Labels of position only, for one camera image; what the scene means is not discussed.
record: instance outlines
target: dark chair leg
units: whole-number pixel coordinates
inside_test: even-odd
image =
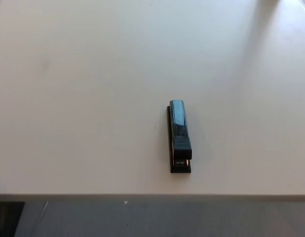
[[[0,237],[14,237],[24,204],[24,202],[0,202]]]

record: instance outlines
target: gray carpet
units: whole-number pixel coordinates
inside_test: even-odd
[[[16,237],[305,237],[305,203],[27,203]]]

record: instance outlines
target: stapler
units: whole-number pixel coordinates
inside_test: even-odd
[[[170,101],[167,107],[171,173],[191,173],[192,148],[182,100]]]

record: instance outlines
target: black stapler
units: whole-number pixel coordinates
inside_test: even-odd
[[[170,101],[167,107],[168,140],[171,173],[191,173],[192,149],[184,103]]]

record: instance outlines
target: white table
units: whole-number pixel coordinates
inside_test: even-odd
[[[305,198],[303,4],[0,0],[0,198],[159,195]]]

